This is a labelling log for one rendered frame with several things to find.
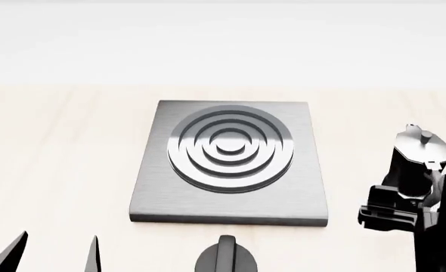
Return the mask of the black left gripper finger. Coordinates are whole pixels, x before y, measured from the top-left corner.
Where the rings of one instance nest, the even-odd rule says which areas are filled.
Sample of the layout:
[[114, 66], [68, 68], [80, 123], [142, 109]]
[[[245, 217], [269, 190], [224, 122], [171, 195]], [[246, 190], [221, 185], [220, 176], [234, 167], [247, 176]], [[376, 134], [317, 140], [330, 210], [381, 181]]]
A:
[[99, 241], [96, 235], [91, 241], [84, 272], [101, 272]]
[[23, 231], [0, 253], [0, 270], [17, 269], [26, 248], [28, 237], [29, 234], [26, 231]]

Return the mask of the silver and black moka pot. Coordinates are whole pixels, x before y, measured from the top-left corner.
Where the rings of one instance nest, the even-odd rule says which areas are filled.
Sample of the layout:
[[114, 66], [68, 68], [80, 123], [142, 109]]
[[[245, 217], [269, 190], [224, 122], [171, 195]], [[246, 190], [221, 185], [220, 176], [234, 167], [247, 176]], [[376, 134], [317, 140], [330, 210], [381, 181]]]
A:
[[446, 167], [446, 142], [431, 131], [408, 124], [396, 135], [389, 172], [382, 185], [397, 187], [398, 193], [421, 199], [421, 207], [441, 201]]

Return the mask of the silver stove plate with rings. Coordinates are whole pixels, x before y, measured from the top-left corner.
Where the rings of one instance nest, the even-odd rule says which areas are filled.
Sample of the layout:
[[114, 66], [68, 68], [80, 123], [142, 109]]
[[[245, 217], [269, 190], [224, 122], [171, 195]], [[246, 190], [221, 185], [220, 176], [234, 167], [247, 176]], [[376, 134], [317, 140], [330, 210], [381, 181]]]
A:
[[308, 104], [160, 101], [129, 217], [170, 223], [327, 226]]

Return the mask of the dark round stove knob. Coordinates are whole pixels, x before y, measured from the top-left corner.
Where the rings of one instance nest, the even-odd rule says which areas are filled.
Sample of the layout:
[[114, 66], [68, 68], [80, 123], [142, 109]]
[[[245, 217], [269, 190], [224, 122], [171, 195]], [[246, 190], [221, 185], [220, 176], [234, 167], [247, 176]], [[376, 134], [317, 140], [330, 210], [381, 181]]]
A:
[[221, 235], [218, 242], [202, 251], [194, 272], [258, 272], [252, 253], [237, 244], [236, 237]]

